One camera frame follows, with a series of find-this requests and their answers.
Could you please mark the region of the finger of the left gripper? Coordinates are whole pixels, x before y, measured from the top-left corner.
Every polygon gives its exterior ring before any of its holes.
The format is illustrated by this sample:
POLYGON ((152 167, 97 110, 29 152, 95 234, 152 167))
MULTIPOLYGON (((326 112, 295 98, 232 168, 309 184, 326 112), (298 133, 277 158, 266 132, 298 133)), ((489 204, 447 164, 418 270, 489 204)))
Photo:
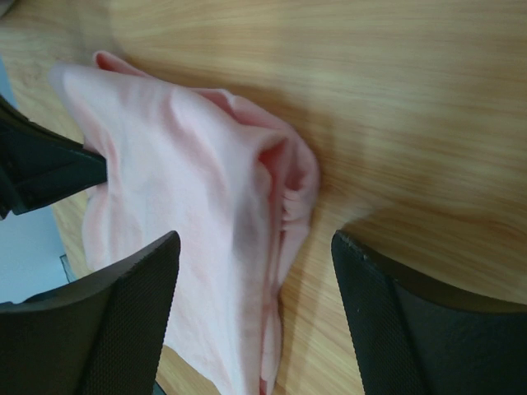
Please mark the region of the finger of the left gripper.
POLYGON ((107 181, 106 160, 1 99, 1 218, 54 204, 107 181))

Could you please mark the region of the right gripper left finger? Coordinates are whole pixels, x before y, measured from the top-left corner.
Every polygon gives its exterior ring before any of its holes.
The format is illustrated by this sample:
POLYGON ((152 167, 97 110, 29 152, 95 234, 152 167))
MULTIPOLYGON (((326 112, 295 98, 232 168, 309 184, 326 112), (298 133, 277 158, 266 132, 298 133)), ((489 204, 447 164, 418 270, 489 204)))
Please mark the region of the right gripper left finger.
POLYGON ((179 271, 174 231, 65 286, 1 305, 3 394, 155 394, 179 271))

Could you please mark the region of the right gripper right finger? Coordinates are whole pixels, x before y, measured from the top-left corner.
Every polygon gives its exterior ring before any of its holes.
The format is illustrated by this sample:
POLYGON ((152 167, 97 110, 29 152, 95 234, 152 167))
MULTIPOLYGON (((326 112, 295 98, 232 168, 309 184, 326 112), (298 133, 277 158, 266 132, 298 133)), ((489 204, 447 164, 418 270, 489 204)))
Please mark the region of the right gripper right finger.
POLYGON ((342 230, 331 253, 365 393, 525 393, 523 304, 438 281, 342 230))

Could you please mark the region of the pink t-shirt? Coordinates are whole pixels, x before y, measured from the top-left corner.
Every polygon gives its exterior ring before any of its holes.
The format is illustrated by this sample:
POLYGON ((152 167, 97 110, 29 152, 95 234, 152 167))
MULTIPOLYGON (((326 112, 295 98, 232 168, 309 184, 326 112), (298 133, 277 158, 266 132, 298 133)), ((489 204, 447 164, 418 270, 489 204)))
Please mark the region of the pink t-shirt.
POLYGON ((282 350, 278 296, 310 231, 319 165, 297 131, 221 89, 162 81, 97 52, 51 86, 103 156, 88 190, 86 263, 100 270, 165 233, 180 269, 165 343, 222 394, 270 394, 282 350))

